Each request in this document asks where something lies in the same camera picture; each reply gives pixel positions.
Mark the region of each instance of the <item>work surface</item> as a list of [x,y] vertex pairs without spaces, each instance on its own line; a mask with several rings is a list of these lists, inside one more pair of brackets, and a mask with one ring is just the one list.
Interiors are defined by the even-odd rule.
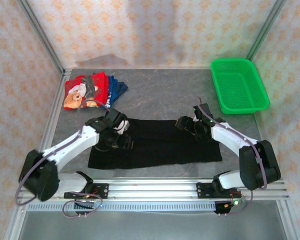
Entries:
[[[233,128],[251,138],[260,139],[253,114],[226,115],[220,110],[210,70],[199,69],[73,69],[70,79],[78,75],[105,72],[114,75],[128,85],[113,107],[128,118],[142,120],[177,120],[182,116],[193,117],[197,96],[208,103],[215,118],[223,118]],[[61,108],[52,145],[74,134],[88,119],[103,116],[104,109]],[[69,162],[62,172],[82,171],[92,178],[110,177],[201,177],[212,178],[216,174],[239,169],[238,157],[220,144],[221,162],[163,165],[139,169],[99,170],[87,167],[90,148]]]

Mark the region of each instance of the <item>wall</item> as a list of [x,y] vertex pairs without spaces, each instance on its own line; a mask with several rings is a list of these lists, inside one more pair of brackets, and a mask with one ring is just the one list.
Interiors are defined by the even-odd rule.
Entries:
[[29,0],[66,68],[208,68],[248,54],[275,0]]
[[59,73],[16,0],[0,0],[0,240],[27,152],[40,144]]
[[286,2],[254,62],[270,98],[257,123],[276,151],[300,224],[300,0]]

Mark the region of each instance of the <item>purple cable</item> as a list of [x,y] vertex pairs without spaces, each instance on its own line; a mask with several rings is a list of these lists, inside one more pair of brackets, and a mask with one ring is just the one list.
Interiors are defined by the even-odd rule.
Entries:
[[[81,196],[91,196],[91,197],[96,197],[98,199],[100,199],[100,203],[99,205],[94,209],[92,210],[91,212],[88,212],[88,213],[85,213],[84,216],[87,217],[88,215],[90,214],[93,214],[95,213],[102,205],[103,203],[103,200],[102,198],[99,196],[99,195],[96,195],[96,194],[89,194],[89,193],[82,193],[82,192],[75,192],[75,191],[71,191],[70,192],[71,194],[76,194],[76,195],[81,195]],[[75,219],[75,218],[80,218],[81,214],[79,215],[74,215],[74,216],[70,216],[70,215],[67,215],[66,212],[65,212],[65,207],[67,204],[69,203],[77,203],[77,204],[86,204],[86,203],[94,203],[93,201],[78,201],[78,200],[70,200],[70,201],[67,201],[63,207],[62,207],[62,214],[63,216],[65,216],[66,218],[68,219]]]
[[[78,112],[80,111],[80,108],[83,104],[85,104],[86,102],[95,102],[97,104],[101,104],[108,112],[110,111],[109,108],[107,108],[102,102],[98,101],[98,100],[94,100],[94,99],[87,99],[85,101],[83,101],[79,108],[78,108]],[[22,180],[20,181],[19,183],[19,186],[18,188],[16,189],[16,192],[15,192],[15,195],[14,195],[14,203],[18,206],[24,206],[24,205],[27,205],[28,203],[31,203],[34,199],[36,199],[36,195],[25,201],[25,202],[18,202],[18,197],[19,197],[19,194],[21,192],[21,188],[24,186],[26,180],[29,178],[29,176],[33,173],[33,171],[40,166],[40,164],[42,164],[44,162],[44,160],[46,160],[47,158],[51,157],[52,155],[56,154],[57,152],[59,152],[60,150],[68,147],[69,145],[73,144],[82,134],[82,131],[83,131],[83,126],[80,128],[78,134],[75,136],[74,139],[72,139],[71,141],[65,143],[64,145],[60,146],[59,148],[55,149],[54,151],[48,153],[46,156],[44,156],[43,158],[41,158],[35,165],[33,165],[33,167],[23,176]]]
[[253,151],[254,151],[254,153],[255,153],[255,156],[256,156],[256,158],[257,158],[258,161],[259,161],[260,170],[261,170],[261,174],[262,174],[263,187],[260,187],[260,188],[261,188],[262,190],[266,190],[266,189],[267,189],[267,186],[268,186],[268,183],[267,183],[267,177],[266,177],[266,173],[265,173],[265,168],[264,168],[264,165],[263,165],[263,163],[262,163],[262,159],[261,159],[261,157],[260,157],[260,155],[259,155],[259,152],[258,152],[258,150],[256,149],[255,145],[254,145],[249,139],[246,139],[244,136],[242,136],[238,131],[236,131],[236,130],[234,130],[234,129],[232,129],[232,128],[227,128],[226,126],[220,124],[219,122],[217,122],[216,120],[214,120],[212,117],[210,117],[210,116],[202,109],[202,107],[200,106],[200,104],[202,104],[202,100],[201,100],[201,98],[200,98],[199,96],[198,96],[198,99],[199,99],[199,101],[200,101],[200,103],[198,104],[198,108],[200,109],[200,111],[202,112],[202,114],[203,114],[204,116],[206,116],[210,121],[213,121],[216,125],[218,125],[218,126],[222,127],[223,129],[228,130],[228,131],[232,132],[233,134],[237,135],[239,138],[241,138],[243,141],[245,141],[246,143],[248,143],[248,144],[252,147],[252,149],[253,149]]

